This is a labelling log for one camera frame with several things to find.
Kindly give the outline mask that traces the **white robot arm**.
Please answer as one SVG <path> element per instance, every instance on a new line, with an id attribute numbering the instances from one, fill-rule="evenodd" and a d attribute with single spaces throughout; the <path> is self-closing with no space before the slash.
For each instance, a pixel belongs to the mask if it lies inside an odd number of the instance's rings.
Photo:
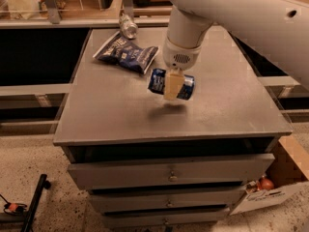
<path id="1" fill-rule="evenodd" d="M 309 89 L 309 5 L 298 0 L 170 0 L 163 59 L 171 69 L 195 65 L 217 23 Z"/>

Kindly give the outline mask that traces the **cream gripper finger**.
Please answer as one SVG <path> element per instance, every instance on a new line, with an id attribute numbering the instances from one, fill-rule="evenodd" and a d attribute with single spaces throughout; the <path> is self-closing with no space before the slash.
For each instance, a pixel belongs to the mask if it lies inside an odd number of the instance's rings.
<path id="1" fill-rule="evenodd" d="M 169 69 L 165 74 L 165 87 L 163 97 L 166 100 L 174 100 L 183 87 L 184 74 L 180 68 Z"/>

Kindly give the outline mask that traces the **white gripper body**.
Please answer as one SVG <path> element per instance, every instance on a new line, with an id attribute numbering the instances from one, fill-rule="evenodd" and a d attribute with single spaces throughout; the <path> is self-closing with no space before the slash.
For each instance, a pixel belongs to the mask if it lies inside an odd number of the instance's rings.
<path id="1" fill-rule="evenodd" d="M 200 45 L 167 37 L 163 44 L 162 54 L 164 63 L 168 68 L 179 68 L 185 71 L 195 65 L 200 52 Z"/>

